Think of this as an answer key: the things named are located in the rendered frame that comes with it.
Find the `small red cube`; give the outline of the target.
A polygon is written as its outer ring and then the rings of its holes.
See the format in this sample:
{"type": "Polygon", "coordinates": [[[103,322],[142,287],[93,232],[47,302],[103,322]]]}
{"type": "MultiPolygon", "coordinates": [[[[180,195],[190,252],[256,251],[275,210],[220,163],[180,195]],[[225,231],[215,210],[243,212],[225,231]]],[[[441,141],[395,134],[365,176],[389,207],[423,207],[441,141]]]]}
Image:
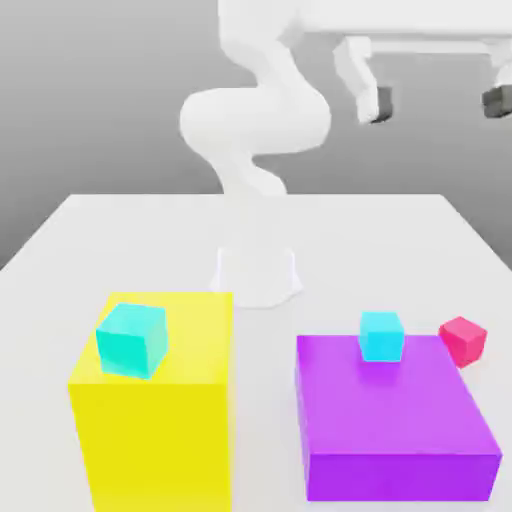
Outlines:
{"type": "Polygon", "coordinates": [[[442,324],[438,334],[456,366],[464,368],[481,357],[488,331],[459,316],[442,324]]]}

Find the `large yellow box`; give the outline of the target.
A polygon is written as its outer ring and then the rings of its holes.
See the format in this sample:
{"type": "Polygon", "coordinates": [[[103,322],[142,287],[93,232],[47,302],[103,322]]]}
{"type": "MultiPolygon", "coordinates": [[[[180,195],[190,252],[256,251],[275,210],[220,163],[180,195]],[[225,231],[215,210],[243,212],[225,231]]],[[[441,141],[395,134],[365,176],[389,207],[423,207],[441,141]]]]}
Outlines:
{"type": "Polygon", "coordinates": [[[117,292],[166,312],[168,352],[148,379],[104,372],[91,334],[68,392],[94,512],[232,512],[233,298],[117,292]]]}

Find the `small cyan cube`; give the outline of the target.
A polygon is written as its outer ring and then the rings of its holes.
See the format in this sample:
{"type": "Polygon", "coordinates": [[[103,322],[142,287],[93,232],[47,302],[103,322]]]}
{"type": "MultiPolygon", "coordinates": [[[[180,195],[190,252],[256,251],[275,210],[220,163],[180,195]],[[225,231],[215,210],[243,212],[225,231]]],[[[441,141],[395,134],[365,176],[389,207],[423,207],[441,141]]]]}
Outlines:
{"type": "Polygon", "coordinates": [[[364,311],[360,320],[359,346],[366,362],[401,361],[405,330],[397,313],[364,311]]]}

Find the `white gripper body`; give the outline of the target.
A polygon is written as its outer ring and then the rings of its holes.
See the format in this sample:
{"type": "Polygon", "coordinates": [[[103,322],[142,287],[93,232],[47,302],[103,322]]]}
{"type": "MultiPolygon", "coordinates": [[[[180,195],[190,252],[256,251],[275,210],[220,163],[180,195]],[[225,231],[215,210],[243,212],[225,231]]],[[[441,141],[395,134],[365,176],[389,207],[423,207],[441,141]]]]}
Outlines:
{"type": "Polygon", "coordinates": [[[434,41],[512,40],[512,0],[300,0],[312,33],[434,41]]]}

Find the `large purple box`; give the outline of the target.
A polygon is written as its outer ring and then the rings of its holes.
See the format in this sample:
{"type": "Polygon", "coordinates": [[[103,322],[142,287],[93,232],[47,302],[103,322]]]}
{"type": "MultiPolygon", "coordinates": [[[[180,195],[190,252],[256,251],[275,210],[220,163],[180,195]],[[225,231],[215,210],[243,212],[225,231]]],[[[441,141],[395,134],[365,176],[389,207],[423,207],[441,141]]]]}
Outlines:
{"type": "Polygon", "coordinates": [[[296,395],[308,500],[489,499],[502,452],[438,336],[407,336],[398,363],[300,336],[296,395]]]}

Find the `small turquoise cube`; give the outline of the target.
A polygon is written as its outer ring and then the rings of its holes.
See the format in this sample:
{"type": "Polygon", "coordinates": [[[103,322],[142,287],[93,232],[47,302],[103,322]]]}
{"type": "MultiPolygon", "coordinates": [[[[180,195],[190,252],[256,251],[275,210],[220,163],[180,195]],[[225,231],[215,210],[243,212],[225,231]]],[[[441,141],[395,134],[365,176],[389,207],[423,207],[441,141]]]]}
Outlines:
{"type": "Polygon", "coordinates": [[[166,311],[119,303],[96,328],[95,336],[104,373],[149,380],[169,348],[166,311]]]}

